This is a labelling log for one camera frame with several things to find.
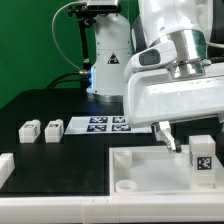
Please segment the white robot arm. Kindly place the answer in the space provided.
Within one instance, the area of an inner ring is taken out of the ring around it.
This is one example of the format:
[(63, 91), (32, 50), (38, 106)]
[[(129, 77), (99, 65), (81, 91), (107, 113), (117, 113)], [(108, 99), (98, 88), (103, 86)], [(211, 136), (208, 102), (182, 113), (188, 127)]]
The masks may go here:
[(96, 8), (97, 59), (88, 93), (103, 101), (123, 100), (133, 127), (153, 126), (172, 152), (172, 123), (217, 116), (224, 121), (224, 62), (214, 64), (207, 48), (214, 26), (214, 0), (138, 0), (140, 15), (130, 25)]

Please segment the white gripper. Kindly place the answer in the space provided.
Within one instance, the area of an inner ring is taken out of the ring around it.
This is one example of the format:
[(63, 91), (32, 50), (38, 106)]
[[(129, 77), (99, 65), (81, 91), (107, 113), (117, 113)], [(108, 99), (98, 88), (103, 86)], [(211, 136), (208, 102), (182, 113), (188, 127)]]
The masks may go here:
[(204, 76), (186, 79), (173, 79), (167, 69), (135, 73), (127, 81), (123, 95), (126, 122), (132, 128), (158, 122), (169, 126), (167, 149), (180, 153), (170, 123), (224, 114), (224, 63), (206, 66), (205, 72)]

